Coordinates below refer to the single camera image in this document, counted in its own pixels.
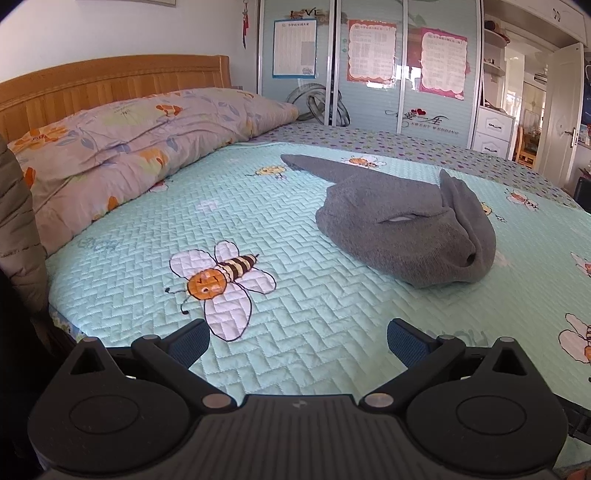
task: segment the gray jacket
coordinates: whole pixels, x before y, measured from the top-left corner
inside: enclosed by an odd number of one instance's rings
[[[47,308],[45,250],[33,198],[12,151],[0,136],[0,268],[31,313]]]

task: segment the red hanging ornament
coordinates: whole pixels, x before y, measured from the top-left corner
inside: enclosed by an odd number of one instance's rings
[[[248,30],[248,2],[242,0],[244,3],[244,11],[242,12],[242,45],[246,49],[246,31]]]

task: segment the orange flower print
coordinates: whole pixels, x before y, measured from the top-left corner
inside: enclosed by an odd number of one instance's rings
[[[181,92],[168,92],[168,93],[152,93],[152,95],[148,95],[144,98],[154,98],[154,97],[169,97],[171,95],[176,95],[177,97],[181,96]]]
[[[157,110],[162,110],[166,116],[177,116],[183,109],[177,105],[156,105]]]
[[[158,148],[149,148],[139,152],[138,155],[143,157],[146,162],[150,162],[151,160],[157,161],[160,163],[160,167],[164,167],[168,163],[168,157],[162,150],[159,150]]]
[[[33,183],[35,183],[35,175],[36,175],[36,171],[34,168],[31,167],[27,167],[27,169],[25,170],[24,173],[24,178],[25,178],[25,183],[27,184],[27,187],[29,187],[29,190],[31,190],[31,187],[33,186]]]
[[[110,196],[109,201],[107,202],[107,212],[110,212],[111,210],[115,210],[118,206],[119,206],[119,200],[117,200],[113,196]]]
[[[31,150],[37,150],[46,143],[57,142],[67,132],[67,128],[60,126],[34,128],[15,141],[11,150],[14,153],[19,153],[23,150],[26,150],[27,148],[30,148]]]

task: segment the poster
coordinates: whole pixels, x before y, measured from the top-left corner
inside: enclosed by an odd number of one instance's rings
[[[273,36],[273,78],[316,76],[317,20],[276,20]]]
[[[420,92],[464,99],[468,39],[422,28]]]
[[[391,85],[395,50],[396,24],[349,20],[347,80]]]

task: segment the cartoon bee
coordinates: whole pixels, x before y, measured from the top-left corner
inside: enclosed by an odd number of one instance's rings
[[[484,210],[484,213],[486,214],[486,216],[489,216],[492,213],[492,208],[490,208],[486,203],[481,202],[480,205],[482,206],[482,209]],[[496,213],[495,213],[495,217],[500,222],[507,223],[507,220],[505,220],[502,216],[497,215]]]
[[[254,268],[258,255],[240,255],[238,247],[226,240],[215,248],[215,260],[204,250],[188,250],[170,258],[170,270],[188,280],[188,296],[183,305],[194,297],[204,302],[205,321],[212,333],[231,342],[239,339],[251,318],[252,303],[247,291],[267,294],[275,290],[275,279]]]
[[[563,350],[577,362],[588,364],[591,360],[591,326],[583,323],[572,313],[567,313],[564,318],[574,328],[563,330],[558,335],[558,341]]]
[[[515,190],[513,190],[513,192],[509,192],[509,190],[507,190],[507,193],[509,194],[507,196],[507,200],[510,202],[525,205],[528,210],[533,211],[538,209],[538,204],[529,200],[528,197],[526,197],[523,193],[518,193]]]
[[[591,262],[572,252],[570,253],[570,256],[574,258],[575,262],[577,262],[577,268],[591,278]]]
[[[281,165],[259,168],[254,175],[247,175],[247,177],[254,177],[255,175],[266,176],[273,175],[277,180],[287,180],[287,177],[283,175],[285,173],[285,167]]]
[[[372,155],[366,157],[351,157],[347,160],[343,160],[343,163],[350,163],[355,165],[356,167],[362,168],[378,168],[386,165],[386,162],[378,160],[376,157]]]

